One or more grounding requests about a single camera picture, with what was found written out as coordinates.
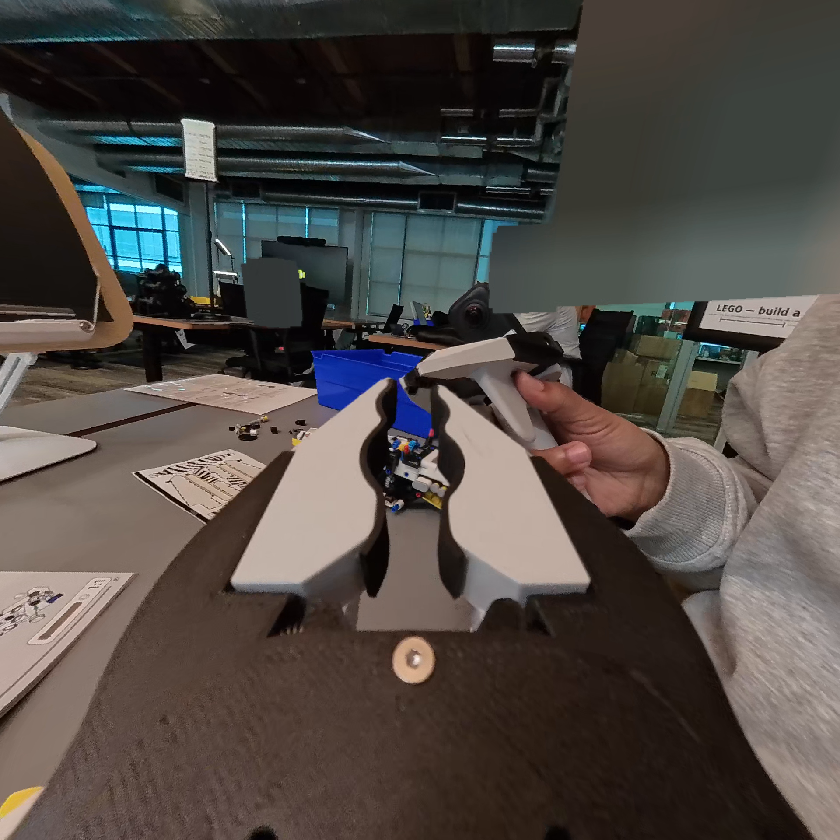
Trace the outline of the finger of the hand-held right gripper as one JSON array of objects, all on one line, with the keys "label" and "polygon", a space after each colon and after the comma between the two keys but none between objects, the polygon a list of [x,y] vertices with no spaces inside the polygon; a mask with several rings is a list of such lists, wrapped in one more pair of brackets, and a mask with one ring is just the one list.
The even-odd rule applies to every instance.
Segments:
[{"label": "finger of the hand-held right gripper", "polygon": [[490,396],[498,385],[512,385],[520,370],[508,337],[443,348],[422,358],[402,378],[410,396],[434,384],[444,384],[458,396]]}]

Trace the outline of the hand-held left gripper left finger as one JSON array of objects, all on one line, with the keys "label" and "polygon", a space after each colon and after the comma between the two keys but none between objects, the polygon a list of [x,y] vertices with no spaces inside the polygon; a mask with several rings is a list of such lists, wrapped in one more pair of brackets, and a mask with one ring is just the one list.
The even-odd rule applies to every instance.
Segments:
[{"label": "hand-held left gripper left finger", "polygon": [[295,448],[230,579],[236,592],[378,595],[390,554],[380,475],[396,402],[385,378]]}]

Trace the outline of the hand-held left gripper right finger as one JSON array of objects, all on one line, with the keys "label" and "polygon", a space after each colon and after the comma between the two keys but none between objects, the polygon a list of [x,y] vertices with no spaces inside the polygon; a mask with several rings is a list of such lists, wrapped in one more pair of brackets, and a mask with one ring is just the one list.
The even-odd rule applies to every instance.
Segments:
[{"label": "hand-held left gripper right finger", "polygon": [[447,485],[438,572],[471,607],[472,628],[495,602],[586,593],[591,576],[527,450],[448,388],[430,396]]}]

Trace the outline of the person's right forearm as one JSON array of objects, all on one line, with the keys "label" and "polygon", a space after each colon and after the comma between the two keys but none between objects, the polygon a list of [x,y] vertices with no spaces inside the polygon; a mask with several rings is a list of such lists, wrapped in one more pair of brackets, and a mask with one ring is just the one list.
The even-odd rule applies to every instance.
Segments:
[{"label": "person's right forearm", "polygon": [[665,494],[627,536],[657,572],[690,593],[716,590],[723,567],[757,501],[746,479],[695,438],[648,435],[665,452]]}]

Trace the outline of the partly built lego model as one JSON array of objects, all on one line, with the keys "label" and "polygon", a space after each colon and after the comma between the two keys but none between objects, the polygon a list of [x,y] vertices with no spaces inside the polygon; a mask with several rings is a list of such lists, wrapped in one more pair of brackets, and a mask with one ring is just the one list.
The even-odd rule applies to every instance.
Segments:
[{"label": "partly built lego model", "polygon": [[376,506],[393,513],[422,502],[443,509],[448,480],[429,438],[419,442],[358,424],[333,428],[332,422],[322,432],[299,439],[283,479],[318,507],[360,513],[364,521],[375,519]]}]

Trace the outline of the lego instruction booklet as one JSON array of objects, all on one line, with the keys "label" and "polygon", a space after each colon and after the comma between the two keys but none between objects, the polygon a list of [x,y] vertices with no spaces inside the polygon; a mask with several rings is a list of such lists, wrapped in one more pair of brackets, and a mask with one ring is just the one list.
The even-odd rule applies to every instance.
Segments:
[{"label": "lego instruction booklet", "polygon": [[6,715],[136,578],[131,572],[1,573],[1,715]]}]

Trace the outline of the yellow lego panel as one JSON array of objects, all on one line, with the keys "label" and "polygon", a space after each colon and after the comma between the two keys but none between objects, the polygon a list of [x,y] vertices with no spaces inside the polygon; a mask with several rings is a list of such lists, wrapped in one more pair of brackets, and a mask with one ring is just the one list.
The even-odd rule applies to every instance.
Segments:
[{"label": "yellow lego panel", "polygon": [[32,786],[10,794],[1,804],[1,839],[10,838],[37,801],[42,786]]}]

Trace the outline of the person's right hand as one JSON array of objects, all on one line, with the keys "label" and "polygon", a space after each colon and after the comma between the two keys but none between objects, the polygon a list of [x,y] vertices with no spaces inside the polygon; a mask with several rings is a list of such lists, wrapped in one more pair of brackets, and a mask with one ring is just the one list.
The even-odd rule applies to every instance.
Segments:
[{"label": "person's right hand", "polygon": [[635,522],[664,497],[669,457],[657,439],[567,385],[520,371],[518,392],[558,444],[534,449],[609,518]]}]

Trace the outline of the zebra striped sticker sheet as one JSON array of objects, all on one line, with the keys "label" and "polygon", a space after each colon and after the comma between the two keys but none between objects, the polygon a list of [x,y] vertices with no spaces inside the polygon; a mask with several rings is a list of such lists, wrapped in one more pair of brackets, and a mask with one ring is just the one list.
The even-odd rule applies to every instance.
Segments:
[{"label": "zebra striped sticker sheet", "polygon": [[210,522],[266,466],[235,449],[142,469],[133,476],[148,488],[190,513]]}]

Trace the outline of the blue storage bin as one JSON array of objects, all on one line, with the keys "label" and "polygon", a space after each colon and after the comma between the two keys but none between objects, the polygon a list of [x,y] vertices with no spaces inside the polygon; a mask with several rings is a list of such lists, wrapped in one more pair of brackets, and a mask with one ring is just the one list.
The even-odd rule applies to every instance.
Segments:
[{"label": "blue storage bin", "polygon": [[[340,411],[360,394],[383,379],[400,381],[414,369],[421,357],[383,350],[313,351],[318,403]],[[397,386],[394,429],[426,437],[433,427],[429,411],[415,404],[401,385]]]}]

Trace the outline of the stack of cardboard boxes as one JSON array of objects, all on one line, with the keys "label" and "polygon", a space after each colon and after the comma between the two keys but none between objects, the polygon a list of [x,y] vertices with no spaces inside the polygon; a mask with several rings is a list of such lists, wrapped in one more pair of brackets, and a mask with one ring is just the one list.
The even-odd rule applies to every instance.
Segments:
[{"label": "stack of cardboard boxes", "polygon": [[[680,345],[680,339],[632,335],[628,349],[617,350],[605,368],[602,406],[614,413],[658,416],[665,405]],[[707,417],[717,389],[716,372],[691,372],[679,416]]]}]

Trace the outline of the white printed paper sheet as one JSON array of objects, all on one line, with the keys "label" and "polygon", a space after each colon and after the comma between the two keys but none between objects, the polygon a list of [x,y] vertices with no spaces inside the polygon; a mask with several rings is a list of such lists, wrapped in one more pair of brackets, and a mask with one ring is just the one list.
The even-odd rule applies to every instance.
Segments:
[{"label": "white printed paper sheet", "polygon": [[318,393],[316,389],[300,385],[253,381],[225,374],[149,383],[127,388],[126,391],[259,416],[299,403]]}]

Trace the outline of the black monitor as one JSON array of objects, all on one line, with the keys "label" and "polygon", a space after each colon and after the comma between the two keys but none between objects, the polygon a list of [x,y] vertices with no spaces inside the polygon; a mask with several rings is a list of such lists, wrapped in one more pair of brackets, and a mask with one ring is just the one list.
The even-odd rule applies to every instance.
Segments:
[{"label": "black monitor", "polygon": [[261,241],[261,256],[293,261],[310,287],[327,291],[336,309],[347,304],[349,250],[320,238],[279,236]]}]

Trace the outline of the framed black white poster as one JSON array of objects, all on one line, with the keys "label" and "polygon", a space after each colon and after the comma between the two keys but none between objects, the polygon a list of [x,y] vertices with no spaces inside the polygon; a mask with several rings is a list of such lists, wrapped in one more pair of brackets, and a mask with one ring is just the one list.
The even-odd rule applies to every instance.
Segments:
[{"label": "framed black white poster", "polygon": [[767,352],[793,332],[817,296],[696,301],[683,339]]}]

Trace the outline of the white sign on pole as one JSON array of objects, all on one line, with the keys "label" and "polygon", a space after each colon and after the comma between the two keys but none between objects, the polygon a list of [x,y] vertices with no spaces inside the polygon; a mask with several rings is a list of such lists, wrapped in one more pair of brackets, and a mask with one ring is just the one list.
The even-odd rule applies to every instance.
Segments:
[{"label": "white sign on pole", "polygon": [[223,317],[217,307],[214,275],[214,188],[217,183],[216,127],[213,122],[183,118],[182,153],[192,220],[196,284],[206,291],[207,324]]}]

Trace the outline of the black panel with wooden back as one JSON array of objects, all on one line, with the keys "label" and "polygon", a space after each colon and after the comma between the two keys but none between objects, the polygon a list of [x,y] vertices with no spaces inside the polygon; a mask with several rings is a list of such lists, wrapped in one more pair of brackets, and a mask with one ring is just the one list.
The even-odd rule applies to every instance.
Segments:
[{"label": "black panel with wooden back", "polygon": [[133,313],[68,174],[1,114],[1,353],[99,350]]}]

